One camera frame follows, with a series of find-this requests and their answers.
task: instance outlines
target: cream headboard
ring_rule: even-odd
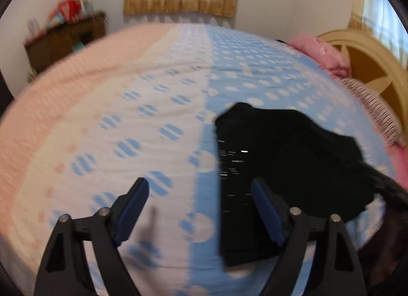
[[[379,93],[401,120],[408,134],[408,72],[379,41],[355,30],[331,31],[320,39],[351,60],[352,77]]]

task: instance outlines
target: bed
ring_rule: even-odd
[[[377,92],[390,105],[408,134],[408,76],[392,54],[371,36],[353,29],[320,35],[348,56],[352,77]]]
[[[397,77],[392,88],[405,84]],[[396,95],[390,105],[406,127],[407,96]],[[2,119],[0,262],[23,294],[33,293],[61,214],[92,215],[145,177],[150,197],[119,248],[141,294],[258,295],[276,259],[226,269],[218,255],[213,120],[237,101],[296,109],[353,136],[370,165],[396,178],[392,153],[364,108],[306,55],[216,26],[132,27],[48,69]],[[348,223],[356,247],[379,228],[383,211],[377,197]],[[313,249],[294,296],[305,287]],[[97,292],[106,295],[86,250]]]

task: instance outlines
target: pink blanket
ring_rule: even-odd
[[[309,35],[298,35],[289,44],[295,49],[313,58],[322,69],[338,77],[351,76],[350,59],[334,46]]]
[[[393,145],[390,148],[390,156],[397,176],[396,181],[408,190],[408,151],[399,145]]]

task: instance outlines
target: black cloth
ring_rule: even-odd
[[[380,229],[358,251],[367,295],[405,296],[408,295],[408,192],[375,170],[371,169],[369,174],[375,191],[386,203],[386,210]]]
[[[215,121],[220,155],[220,254],[226,266],[280,252],[263,226],[250,195],[262,177],[273,193],[307,215],[339,214],[349,221],[374,198],[352,137],[322,129],[293,110],[255,109],[237,103]]]
[[[14,100],[6,81],[0,71],[0,117],[3,115],[6,108]]]

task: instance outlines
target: wooden dresser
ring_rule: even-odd
[[[74,23],[64,23],[49,29],[45,36],[25,45],[31,67],[41,73],[56,61],[66,57],[72,47],[82,42],[84,45],[105,36],[104,12],[96,12]]]

